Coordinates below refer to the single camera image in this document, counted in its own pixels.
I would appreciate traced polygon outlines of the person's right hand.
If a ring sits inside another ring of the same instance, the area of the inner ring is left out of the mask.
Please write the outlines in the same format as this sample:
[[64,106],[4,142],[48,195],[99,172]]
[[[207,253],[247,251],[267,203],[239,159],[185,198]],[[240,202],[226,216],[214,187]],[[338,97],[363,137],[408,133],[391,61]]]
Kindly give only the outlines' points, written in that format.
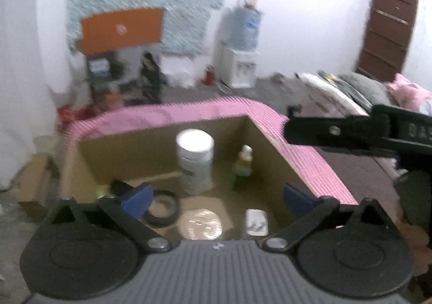
[[409,224],[402,218],[397,218],[395,225],[413,253],[414,276],[426,274],[432,263],[428,234],[421,227]]

